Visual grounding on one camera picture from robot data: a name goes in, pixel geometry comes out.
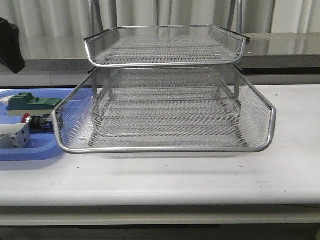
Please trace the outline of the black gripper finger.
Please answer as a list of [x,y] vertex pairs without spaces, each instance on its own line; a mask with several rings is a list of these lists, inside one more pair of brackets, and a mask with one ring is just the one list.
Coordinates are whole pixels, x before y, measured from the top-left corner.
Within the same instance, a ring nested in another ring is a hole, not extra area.
[[5,18],[0,18],[0,63],[14,74],[26,66],[20,48],[19,34],[16,25],[9,23]]

